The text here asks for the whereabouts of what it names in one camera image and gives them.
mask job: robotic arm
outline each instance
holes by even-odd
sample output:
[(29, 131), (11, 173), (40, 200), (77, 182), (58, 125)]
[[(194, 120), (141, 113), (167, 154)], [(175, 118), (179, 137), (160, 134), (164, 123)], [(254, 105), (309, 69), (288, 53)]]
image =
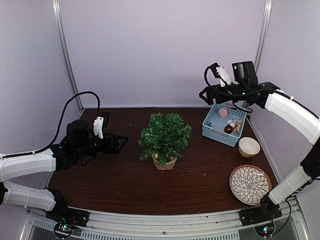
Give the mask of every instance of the robotic arm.
[[(128, 138), (104, 132), (109, 117), (105, 112), (98, 116), (93, 123), (93, 130), (85, 120), (69, 123), (62, 141), (44, 150), (0, 154), (0, 204), (42, 209), (48, 218), (61, 223), (62, 226), (66, 224), (85, 227), (89, 213), (69, 208), (59, 191), (34, 189), (9, 180), (34, 173), (67, 170), (79, 162), (85, 166), (97, 156), (97, 153), (118, 154), (128, 142)], [(66, 229), (60, 229), (60, 232), (65, 232)]]
[[(271, 82), (258, 83), (251, 61), (233, 63), (232, 68), (234, 79), (238, 84), (225, 84), (225, 79), (219, 74), (221, 67), (217, 63), (208, 66), (204, 72), (204, 80), (208, 86), (199, 93), (200, 98), (209, 105), (213, 104), (213, 99), (217, 104), (227, 101), (232, 101), (233, 104), (246, 101), (249, 106), (257, 104), (262, 109), (283, 118), (313, 145), (300, 165), (261, 199), (260, 207), (240, 211), (242, 225), (246, 226), (281, 216), (279, 204), (320, 176), (320, 120), (316, 114)], [(207, 80), (209, 70), (222, 81), (220, 84), (209, 84)]]

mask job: blue plastic basket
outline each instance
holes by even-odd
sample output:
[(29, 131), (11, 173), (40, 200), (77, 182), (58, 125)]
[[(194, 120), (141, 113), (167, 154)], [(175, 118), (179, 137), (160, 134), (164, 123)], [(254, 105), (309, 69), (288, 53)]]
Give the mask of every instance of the blue plastic basket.
[[(218, 111), (221, 108), (228, 110), (227, 117), (219, 116)], [(236, 109), (231, 104), (214, 104), (202, 123), (202, 135), (234, 147), (241, 137), (245, 125), (246, 115), (246, 112)], [(228, 134), (225, 132), (225, 127), (228, 125), (228, 120), (242, 120), (242, 126), (239, 134), (235, 134), (233, 132)]]

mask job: white wall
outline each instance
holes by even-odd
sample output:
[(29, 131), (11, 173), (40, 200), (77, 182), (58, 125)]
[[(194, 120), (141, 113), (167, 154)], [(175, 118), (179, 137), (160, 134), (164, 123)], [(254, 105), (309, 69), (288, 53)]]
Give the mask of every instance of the white wall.
[[(205, 68), (253, 61), (263, 0), (61, 1), (77, 86), (102, 106), (206, 106)], [(85, 107), (93, 98), (82, 97)]]
[[(320, 114), (320, 1), (274, 0), (268, 39), (258, 74), (288, 95)], [(265, 110), (251, 114), (285, 178), (311, 149), (306, 139), (288, 123)], [(320, 183), (298, 195), (312, 239), (319, 239)]]
[[(0, 152), (36, 150), (53, 139), (72, 96), (52, 1), (0, 1), (0, 33)], [(59, 139), (78, 114), (71, 104)], [(43, 188), (47, 179), (48, 173), (38, 173), (13, 182)], [(0, 206), (0, 239), (18, 239), (25, 212), (19, 206)]]

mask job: plate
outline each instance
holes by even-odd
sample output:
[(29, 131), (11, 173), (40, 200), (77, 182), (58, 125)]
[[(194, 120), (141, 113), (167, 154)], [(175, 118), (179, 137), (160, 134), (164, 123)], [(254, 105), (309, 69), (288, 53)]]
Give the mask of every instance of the plate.
[(268, 175), (253, 165), (241, 165), (234, 169), (229, 184), (236, 198), (251, 206), (260, 205), (261, 198), (272, 189)]

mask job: pink ball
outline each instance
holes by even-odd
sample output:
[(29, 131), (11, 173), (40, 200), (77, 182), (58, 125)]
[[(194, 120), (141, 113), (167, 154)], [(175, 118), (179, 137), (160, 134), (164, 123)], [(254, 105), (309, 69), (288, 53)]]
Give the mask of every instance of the pink ball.
[(226, 118), (228, 116), (228, 110), (225, 108), (220, 108), (218, 113), (222, 118)]

